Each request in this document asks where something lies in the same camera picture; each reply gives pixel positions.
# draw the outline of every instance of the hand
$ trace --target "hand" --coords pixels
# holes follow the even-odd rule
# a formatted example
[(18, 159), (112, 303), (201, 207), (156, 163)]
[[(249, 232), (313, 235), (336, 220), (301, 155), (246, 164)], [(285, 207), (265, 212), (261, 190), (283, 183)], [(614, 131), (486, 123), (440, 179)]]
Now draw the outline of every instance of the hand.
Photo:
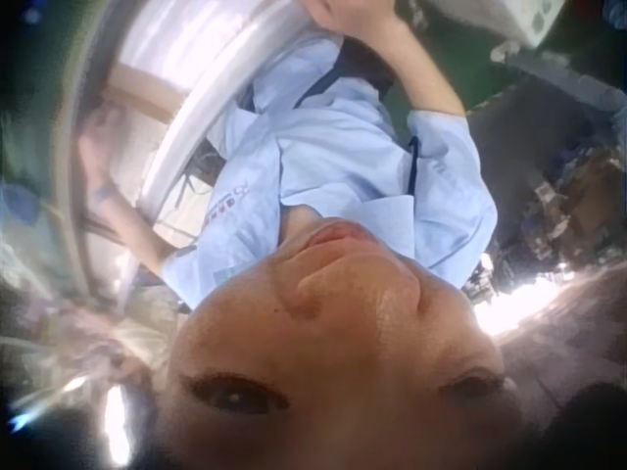
[(121, 108), (105, 104), (89, 115), (85, 121), (82, 134), (78, 137), (78, 155), (85, 172), (89, 192), (98, 190), (111, 182), (109, 168), (116, 149), (122, 117)]
[(316, 23), (372, 46), (390, 26), (402, 24), (395, 0), (303, 0)]

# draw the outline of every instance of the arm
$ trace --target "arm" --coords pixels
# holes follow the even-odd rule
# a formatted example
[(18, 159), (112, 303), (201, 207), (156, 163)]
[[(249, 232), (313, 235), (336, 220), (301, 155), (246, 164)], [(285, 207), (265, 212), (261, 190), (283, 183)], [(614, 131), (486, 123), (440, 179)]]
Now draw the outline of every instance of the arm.
[(163, 277), (164, 264), (176, 251), (175, 247), (146, 223), (126, 198), (115, 188), (109, 173), (109, 163), (114, 149), (116, 125), (121, 113), (111, 107), (103, 107), (92, 114), (78, 139), (80, 156), (86, 177), (88, 197), (106, 191), (98, 201), (99, 213), (118, 233), (133, 255), (148, 269)]
[(322, 27), (365, 43), (403, 83), (414, 108), (410, 130), (419, 143), (415, 260), (461, 287), (492, 238), (497, 210), (458, 95), (396, 16), (395, 0), (303, 1)]
[(413, 108), (465, 116), (457, 93), (410, 27), (396, 15), (394, 0), (303, 0), (318, 24), (360, 40), (390, 66)]

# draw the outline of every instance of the bright light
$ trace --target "bright light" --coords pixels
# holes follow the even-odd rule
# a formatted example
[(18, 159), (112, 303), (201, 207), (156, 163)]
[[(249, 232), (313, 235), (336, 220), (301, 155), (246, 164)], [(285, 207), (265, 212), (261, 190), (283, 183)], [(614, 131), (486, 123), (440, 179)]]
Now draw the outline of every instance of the bright light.
[(501, 294), (474, 307), (479, 326), (490, 336), (499, 336), (517, 329), (528, 318), (555, 300), (560, 288), (544, 278), (535, 284), (522, 286), (510, 296)]
[(119, 467), (130, 462), (130, 443), (126, 435), (126, 410), (120, 386), (115, 386), (107, 393), (105, 407), (105, 433), (109, 438), (109, 453)]
[(481, 255), (481, 265), (484, 269), (488, 271), (494, 271), (494, 263), (492, 262), (492, 258), (487, 253)]
[(128, 265), (128, 261), (130, 260), (130, 253), (127, 252), (123, 255), (120, 255), (116, 258), (116, 266), (119, 269), (125, 269), (126, 266)]
[(72, 379), (64, 388), (63, 391), (68, 393), (68, 392), (73, 392), (76, 389), (79, 389), (80, 387), (82, 387), (83, 385), (85, 385), (85, 382), (87, 382), (87, 377), (83, 376), (83, 377), (76, 377), (75, 379)]

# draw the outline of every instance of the wrist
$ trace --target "wrist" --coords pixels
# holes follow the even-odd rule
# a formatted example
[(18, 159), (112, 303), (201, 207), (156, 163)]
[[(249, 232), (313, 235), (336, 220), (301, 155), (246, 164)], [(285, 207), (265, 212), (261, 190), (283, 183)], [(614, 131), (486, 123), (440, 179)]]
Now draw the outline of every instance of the wrist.
[(86, 185), (87, 194), (88, 195), (93, 194), (96, 191), (99, 191), (102, 188), (112, 186), (113, 184), (114, 182), (111, 179), (111, 176), (108, 174), (90, 176), (87, 178), (87, 185)]
[(398, 49), (398, 41), (408, 34), (413, 37), (410, 26), (394, 15), (381, 21), (377, 27), (370, 28), (367, 34), (358, 39), (385, 59), (387, 52), (391, 48)]

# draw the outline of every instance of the white panel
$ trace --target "white panel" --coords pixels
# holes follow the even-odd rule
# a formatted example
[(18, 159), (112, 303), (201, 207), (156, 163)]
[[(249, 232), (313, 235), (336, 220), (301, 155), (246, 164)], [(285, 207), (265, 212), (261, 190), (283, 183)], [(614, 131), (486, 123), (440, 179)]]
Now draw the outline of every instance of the white panel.
[(485, 27), (527, 47), (538, 47), (565, 0), (430, 0), (446, 15)]

